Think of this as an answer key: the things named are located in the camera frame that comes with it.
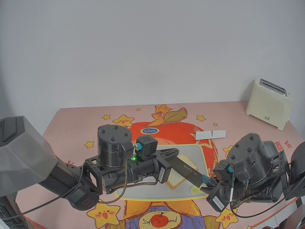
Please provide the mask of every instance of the red apple illustration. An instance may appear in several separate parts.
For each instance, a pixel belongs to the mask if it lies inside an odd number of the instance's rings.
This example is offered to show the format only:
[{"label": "red apple illustration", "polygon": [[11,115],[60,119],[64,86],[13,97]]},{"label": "red apple illustration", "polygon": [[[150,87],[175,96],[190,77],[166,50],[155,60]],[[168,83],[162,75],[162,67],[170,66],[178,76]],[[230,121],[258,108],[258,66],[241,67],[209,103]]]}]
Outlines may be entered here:
[{"label": "red apple illustration", "polygon": [[163,215],[164,213],[161,212],[160,215],[154,215],[151,218],[151,224],[153,227],[161,228],[165,227],[168,224],[168,218]]},{"label": "red apple illustration", "polygon": [[218,152],[211,139],[196,141],[194,134],[196,131],[203,131],[201,128],[184,122],[168,123],[165,125],[148,126],[149,122],[138,122],[132,124],[129,129],[132,132],[132,141],[135,143],[137,137],[149,134],[145,130],[155,131],[152,137],[158,140],[159,145],[169,144],[194,144],[197,143],[202,147],[209,174],[218,163]]}]

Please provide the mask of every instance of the table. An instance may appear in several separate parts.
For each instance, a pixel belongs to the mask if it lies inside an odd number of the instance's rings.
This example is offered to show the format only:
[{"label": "table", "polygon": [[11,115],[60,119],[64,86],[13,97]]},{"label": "table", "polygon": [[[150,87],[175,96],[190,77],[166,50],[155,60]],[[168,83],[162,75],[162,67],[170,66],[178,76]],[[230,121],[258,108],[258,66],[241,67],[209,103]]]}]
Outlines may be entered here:
[{"label": "table", "polygon": [[[76,166],[82,165],[85,158],[97,154],[97,128],[104,124],[126,126],[133,134],[132,141],[150,128],[159,145],[189,144],[200,147],[208,174],[218,160],[226,158],[231,145],[250,132],[259,134],[263,141],[275,142],[278,150],[283,149],[290,160],[294,149],[303,142],[292,124],[288,122],[280,131],[253,116],[247,116],[246,106],[246,102],[227,102],[60,109],[46,129],[44,138],[60,159]],[[195,131],[201,130],[226,130],[226,137],[196,141]],[[142,189],[150,193],[153,186],[143,186]],[[20,191],[17,203],[21,211],[26,211],[54,197],[55,194],[36,184]],[[114,198],[115,194],[100,197],[103,201]],[[98,204],[88,212],[77,211],[68,201],[59,199],[27,216],[35,221],[36,229],[250,229],[292,202],[294,200],[284,201],[262,216],[241,219],[228,210],[222,213],[214,211],[200,196],[182,200],[126,197],[115,204]],[[252,215],[270,206],[244,204],[238,208],[238,213]],[[155,215],[163,218],[163,222],[157,224]]]}]

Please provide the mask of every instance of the white bread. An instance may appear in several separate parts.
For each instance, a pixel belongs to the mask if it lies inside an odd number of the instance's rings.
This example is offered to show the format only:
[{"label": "white bread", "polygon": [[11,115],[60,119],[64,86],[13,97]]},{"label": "white bread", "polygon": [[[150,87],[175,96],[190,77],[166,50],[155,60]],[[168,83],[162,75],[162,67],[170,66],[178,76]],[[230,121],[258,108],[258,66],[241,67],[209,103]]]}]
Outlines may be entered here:
[{"label": "white bread", "polygon": [[[180,158],[183,162],[187,163],[193,169],[198,170],[198,167],[186,155],[179,155],[177,157]],[[168,178],[166,183],[167,183],[167,185],[169,185],[169,187],[171,189],[174,190],[176,187],[178,187],[185,180],[186,179],[182,175],[180,175],[177,171],[175,171],[174,169],[171,169],[170,176],[169,176],[169,178]]]}]

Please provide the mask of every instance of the toaster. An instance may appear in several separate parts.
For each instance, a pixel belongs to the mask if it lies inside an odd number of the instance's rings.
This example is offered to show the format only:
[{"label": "toaster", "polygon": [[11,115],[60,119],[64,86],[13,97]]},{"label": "toaster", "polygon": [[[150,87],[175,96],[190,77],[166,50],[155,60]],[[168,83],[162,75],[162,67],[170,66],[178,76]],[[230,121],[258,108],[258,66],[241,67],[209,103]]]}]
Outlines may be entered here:
[{"label": "toaster", "polygon": [[246,109],[252,115],[283,130],[295,99],[285,88],[264,79],[256,79]]}]

